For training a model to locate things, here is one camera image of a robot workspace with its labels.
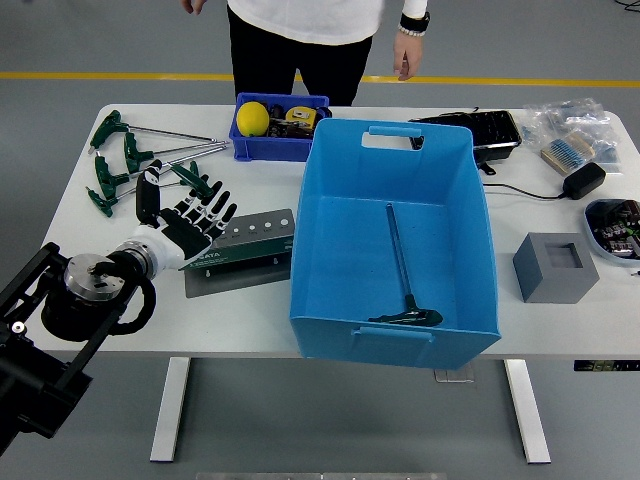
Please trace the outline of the person's left hand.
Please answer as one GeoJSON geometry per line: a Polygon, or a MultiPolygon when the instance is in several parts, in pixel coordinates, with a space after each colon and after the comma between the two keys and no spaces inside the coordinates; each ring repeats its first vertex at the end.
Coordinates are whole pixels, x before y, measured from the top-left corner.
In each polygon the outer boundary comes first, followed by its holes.
{"type": "Polygon", "coordinates": [[[413,78],[423,58],[423,36],[414,36],[398,31],[393,44],[393,71],[399,81],[413,78]]]}

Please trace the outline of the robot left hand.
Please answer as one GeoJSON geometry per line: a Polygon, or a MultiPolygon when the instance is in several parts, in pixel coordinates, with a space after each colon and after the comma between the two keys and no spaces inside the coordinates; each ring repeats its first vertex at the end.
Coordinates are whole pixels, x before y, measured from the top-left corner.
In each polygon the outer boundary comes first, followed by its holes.
{"type": "Polygon", "coordinates": [[[220,181],[210,185],[206,176],[174,166],[171,170],[189,183],[189,194],[175,206],[160,206],[162,163],[152,161],[136,183],[139,226],[118,249],[136,257],[142,272],[153,279],[162,271],[180,270],[200,258],[226,229],[237,205],[220,181]]]}

